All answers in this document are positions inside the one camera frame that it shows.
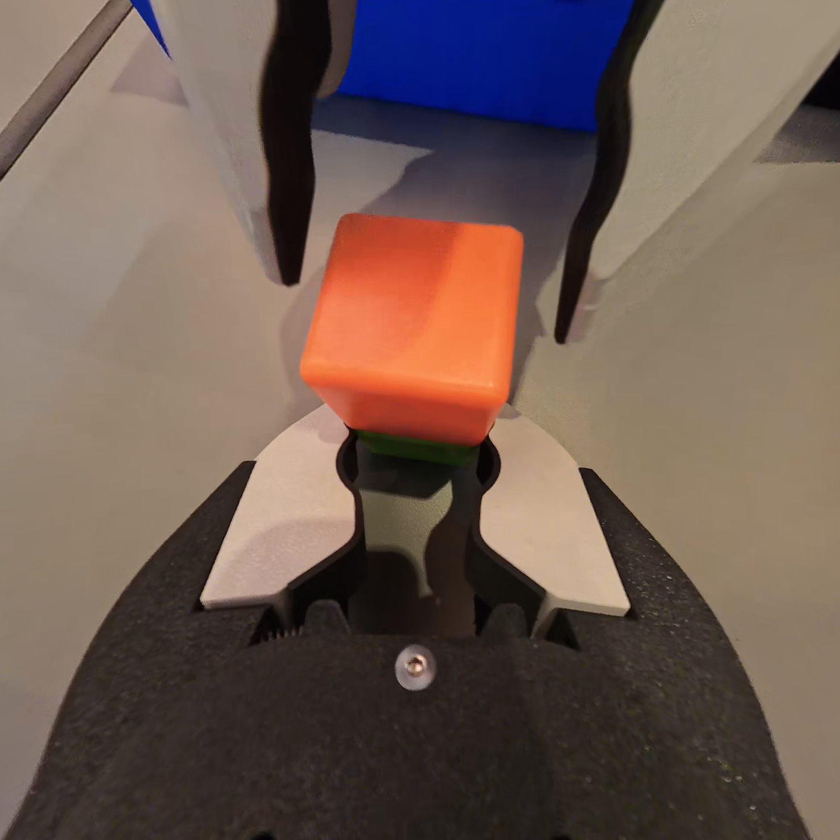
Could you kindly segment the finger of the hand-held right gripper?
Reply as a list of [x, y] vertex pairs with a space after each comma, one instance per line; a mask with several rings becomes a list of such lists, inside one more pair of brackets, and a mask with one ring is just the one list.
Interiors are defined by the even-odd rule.
[[634, 2], [595, 98], [594, 169], [554, 324], [577, 341], [607, 286], [652, 286], [769, 190], [755, 158], [838, 54], [839, 2]]
[[312, 116], [347, 70], [354, 1], [160, 1], [194, 121], [268, 278], [301, 280], [316, 189]]

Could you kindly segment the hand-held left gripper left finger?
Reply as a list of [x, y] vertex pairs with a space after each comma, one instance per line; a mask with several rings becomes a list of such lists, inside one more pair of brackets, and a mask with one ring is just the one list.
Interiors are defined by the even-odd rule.
[[259, 454], [200, 595], [204, 609], [270, 606], [290, 631], [317, 601], [347, 608], [368, 569], [356, 445], [321, 405]]

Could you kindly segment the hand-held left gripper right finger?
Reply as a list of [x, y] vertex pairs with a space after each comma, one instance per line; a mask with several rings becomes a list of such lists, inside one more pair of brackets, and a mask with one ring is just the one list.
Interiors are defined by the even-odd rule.
[[557, 440], [503, 410], [479, 447], [476, 476], [466, 579], [479, 627], [504, 604], [521, 608], [530, 634], [558, 634], [562, 613], [630, 613], [581, 470]]

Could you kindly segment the green magnetic cube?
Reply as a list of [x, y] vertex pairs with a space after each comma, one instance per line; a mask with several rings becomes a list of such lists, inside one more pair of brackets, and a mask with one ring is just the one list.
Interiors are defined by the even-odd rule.
[[357, 438], [374, 455], [423, 461], [444, 466], [464, 466], [480, 450], [479, 444], [452, 444], [361, 429], [354, 432]]

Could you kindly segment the orange magnetic cube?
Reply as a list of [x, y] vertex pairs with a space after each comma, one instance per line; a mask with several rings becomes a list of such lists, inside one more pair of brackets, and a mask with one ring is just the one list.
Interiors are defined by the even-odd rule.
[[343, 215], [302, 380], [358, 432], [477, 446], [511, 388], [523, 246], [507, 225]]

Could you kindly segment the blue plastic bin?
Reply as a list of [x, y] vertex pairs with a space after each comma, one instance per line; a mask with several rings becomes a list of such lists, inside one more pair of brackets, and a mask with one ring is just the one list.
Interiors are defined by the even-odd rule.
[[[151, 4], [133, 2], [170, 57]], [[329, 97], [593, 132], [599, 88], [660, 5], [355, 2], [349, 64]]]

